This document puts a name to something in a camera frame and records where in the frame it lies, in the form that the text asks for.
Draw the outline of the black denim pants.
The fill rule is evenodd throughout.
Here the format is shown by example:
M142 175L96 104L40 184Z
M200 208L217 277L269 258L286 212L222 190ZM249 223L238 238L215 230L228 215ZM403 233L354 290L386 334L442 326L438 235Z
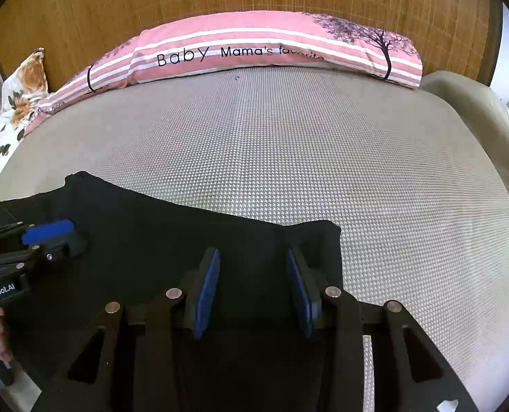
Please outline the black denim pants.
M281 226L179 206L122 189L85 172L57 190L0 203L0 255L30 248L30 226L70 219L86 250L42 273L30 291L1 307L10 346L42 392L71 340L107 306L146 304L198 270L207 248L221 269L206 330L179 359L184 411L315 411L316 359L295 317L289 249L336 285L340 229L321 220Z

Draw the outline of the beige woven bed mat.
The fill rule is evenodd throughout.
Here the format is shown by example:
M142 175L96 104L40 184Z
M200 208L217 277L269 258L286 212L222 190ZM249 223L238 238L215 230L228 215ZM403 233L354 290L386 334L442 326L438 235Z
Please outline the beige woven bed mat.
M434 94L310 68L114 90L29 134L0 174L0 200L79 170L180 205L334 222L350 293L402 301L480 410L507 397L509 194Z

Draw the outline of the floral orange white pillow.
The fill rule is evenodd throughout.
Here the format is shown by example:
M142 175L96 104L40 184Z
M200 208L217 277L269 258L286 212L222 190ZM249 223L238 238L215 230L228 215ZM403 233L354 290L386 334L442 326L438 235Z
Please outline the floral orange white pillow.
M44 69L45 49L34 50L2 85L0 110L0 174L17 150L36 105L49 96Z

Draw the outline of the wooden bamboo headboard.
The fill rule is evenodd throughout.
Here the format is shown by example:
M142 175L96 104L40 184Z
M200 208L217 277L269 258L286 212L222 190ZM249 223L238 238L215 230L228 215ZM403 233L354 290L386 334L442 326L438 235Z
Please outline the wooden bamboo headboard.
M326 13L411 38L425 72L489 84L499 52L500 0L6 0L0 8L0 71L46 52L51 89L127 39L165 22L209 13Z

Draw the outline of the beige blanket beside bed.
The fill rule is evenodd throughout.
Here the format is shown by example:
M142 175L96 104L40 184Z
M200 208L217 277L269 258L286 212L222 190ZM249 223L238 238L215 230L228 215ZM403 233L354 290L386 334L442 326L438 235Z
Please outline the beige blanket beside bed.
M446 101L492 161L509 194L509 114L493 91L453 72L424 76L421 88Z

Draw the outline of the pink striped Baby pillow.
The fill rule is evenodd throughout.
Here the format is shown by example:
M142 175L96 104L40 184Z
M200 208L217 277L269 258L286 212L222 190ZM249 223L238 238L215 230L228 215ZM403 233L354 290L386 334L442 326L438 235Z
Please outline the pink striped Baby pillow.
M307 66L361 72L418 88L423 65L411 39L327 14L223 12L143 31L40 101L31 133L53 114L113 89L237 68Z

